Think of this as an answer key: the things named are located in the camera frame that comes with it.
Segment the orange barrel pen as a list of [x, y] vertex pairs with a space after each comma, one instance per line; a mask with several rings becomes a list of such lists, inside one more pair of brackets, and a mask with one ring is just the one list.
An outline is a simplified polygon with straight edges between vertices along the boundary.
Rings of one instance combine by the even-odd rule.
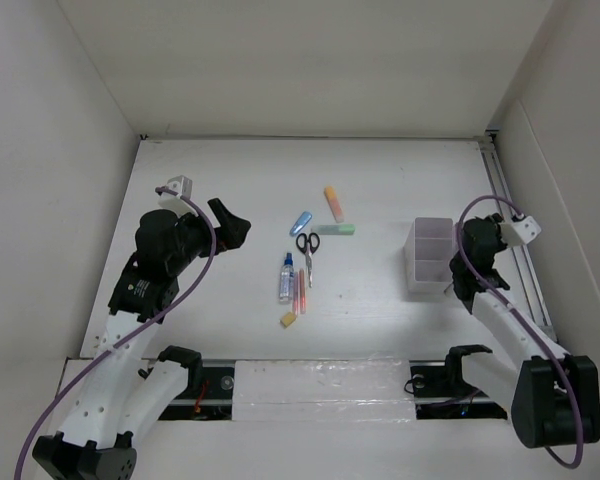
[[307, 310], [307, 297], [306, 297], [306, 274], [303, 268], [299, 271], [298, 277], [298, 293], [299, 293], [299, 310], [300, 314], [306, 314]]

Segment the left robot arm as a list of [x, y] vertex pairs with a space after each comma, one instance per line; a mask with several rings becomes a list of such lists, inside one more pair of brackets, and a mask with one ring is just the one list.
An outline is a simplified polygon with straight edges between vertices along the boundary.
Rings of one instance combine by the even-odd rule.
[[129, 479], [137, 448], [172, 400], [205, 391], [199, 352], [169, 346], [152, 367], [143, 354], [166, 315], [182, 303], [178, 277], [196, 259], [240, 248], [251, 228], [217, 198], [208, 218], [182, 194], [160, 191], [144, 214], [135, 250], [109, 300], [99, 353], [73, 382], [81, 387], [59, 429], [40, 436], [32, 457], [53, 479]]

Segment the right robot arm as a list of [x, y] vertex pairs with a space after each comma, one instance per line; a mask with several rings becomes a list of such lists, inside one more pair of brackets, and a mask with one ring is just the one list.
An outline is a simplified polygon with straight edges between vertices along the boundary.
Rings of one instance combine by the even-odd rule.
[[507, 410], [521, 443], [530, 449], [584, 445], [600, 440], [598, 370], [586, 355], [574, 356], [545, 334], [511, 299], [495, 269], [495, 257], [524, 246], [541, 233], [530, 216], [501, 215], [454, 226], [457, 251], [449, 263], [455, 296], [493, 335], [509, 358], [486, 346], [455, 347], [459, 360], [442, 369], [453, 393], [476, 387]]

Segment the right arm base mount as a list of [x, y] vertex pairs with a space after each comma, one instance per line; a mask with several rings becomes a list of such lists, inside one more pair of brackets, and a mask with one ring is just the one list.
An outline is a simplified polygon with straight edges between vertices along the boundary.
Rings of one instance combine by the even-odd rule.
[[410, 360], [410, 378], [403, 390], [415, 401], [418, 420], [507, 420], [506, 411], [464, 380], [466, 356], [491, 353], [482, 345], [452, 347], [444, 360]]

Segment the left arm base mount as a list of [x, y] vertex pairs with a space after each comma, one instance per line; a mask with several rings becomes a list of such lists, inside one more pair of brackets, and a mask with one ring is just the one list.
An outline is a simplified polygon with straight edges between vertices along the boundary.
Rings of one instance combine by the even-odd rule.
[[235, 362], [204, 360], [194, 350], [168, 346], [149, 360], [138, 375], [146, 380], [158, 360], [179, 363], [189, 370], [188, 386], [176, 396], [158, 417], [160, 421], [224, 421], [232, 419]]

